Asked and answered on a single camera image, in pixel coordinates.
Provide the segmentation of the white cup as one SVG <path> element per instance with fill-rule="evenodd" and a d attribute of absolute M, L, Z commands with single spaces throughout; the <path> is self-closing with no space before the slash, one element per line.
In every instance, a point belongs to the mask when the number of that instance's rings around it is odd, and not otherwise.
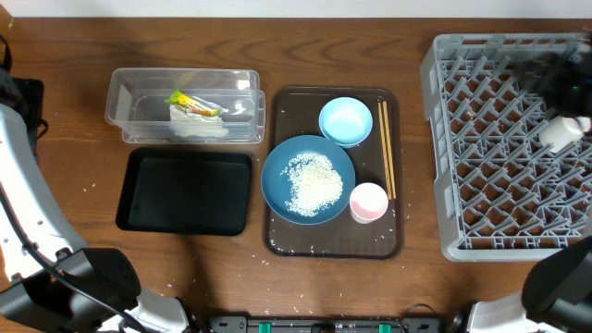
<path fill-rule="evenodd" d="M 581 140 L 591 130 L 590 117 L 553 118 L 540 132 L 539 141 L 543 146 L 550 146 L 550 151 L 558 153 L 566 146 Z"/>

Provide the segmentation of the pink cup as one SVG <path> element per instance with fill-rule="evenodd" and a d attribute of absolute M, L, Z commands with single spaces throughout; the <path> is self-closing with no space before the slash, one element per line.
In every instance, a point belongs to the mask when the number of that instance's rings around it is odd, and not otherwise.
<path fill-rule="evenodd" d="M 387 212 L 388 207 L 387 192 L 375 183 L 362 183 L 351 192 L 351 217 L 360 224 L 369 224 L 379 219 Z"/>

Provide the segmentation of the green yellow snack wrapper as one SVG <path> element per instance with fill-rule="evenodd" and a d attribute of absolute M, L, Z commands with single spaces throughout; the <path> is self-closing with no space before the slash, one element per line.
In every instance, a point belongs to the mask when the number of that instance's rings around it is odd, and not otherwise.
<path fill-rule="evenodd" d="M 222 113 L 222 109 L 217 106 L 208 106 L 206 102 L 200 102 L 183 92 L 176 90 L 166 100 L 166 103 L 175 106 L 179 111 L 185 114 L 193 114 L 202 117 L 216 117 Z"/>

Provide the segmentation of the white tissue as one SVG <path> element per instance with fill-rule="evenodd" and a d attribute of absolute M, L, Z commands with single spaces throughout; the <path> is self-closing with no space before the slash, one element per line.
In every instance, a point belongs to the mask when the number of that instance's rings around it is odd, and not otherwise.
<path fill-rule="evenodd" d="M 229 133 L 229 130 L 223 126 L 223 120 L 219 116 L 203 117 L 186 114 L 173 105 L 169 107 L 169 115 L 169 127 L 177 136 L 182 138 L 191 136 L 221 138 Z"/>

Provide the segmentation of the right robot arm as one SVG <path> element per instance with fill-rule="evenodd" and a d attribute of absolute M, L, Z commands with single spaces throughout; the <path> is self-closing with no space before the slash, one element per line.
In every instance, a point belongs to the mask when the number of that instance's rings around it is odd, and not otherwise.
<path fill-rule="evenodd" d="M 432 121 L 459 260 L 533 263 L 521 291 L 458 313 L 456 332 L 591 328 L 591 55 L 457 59 Z"/>

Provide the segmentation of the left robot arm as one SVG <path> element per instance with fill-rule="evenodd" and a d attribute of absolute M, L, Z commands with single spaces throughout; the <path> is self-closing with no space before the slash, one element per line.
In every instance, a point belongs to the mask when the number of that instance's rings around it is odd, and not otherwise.
<path fill-rule="evenodd" d="M 60 210 L 38 167 L 47 132 L 43 83 L 14 78 L 1 42 L 1 254 L 10 285 L 1 315 L 42 332 L 196 332 L 179 298 L 142 287 L 123 252 L 92 248 Z"/>

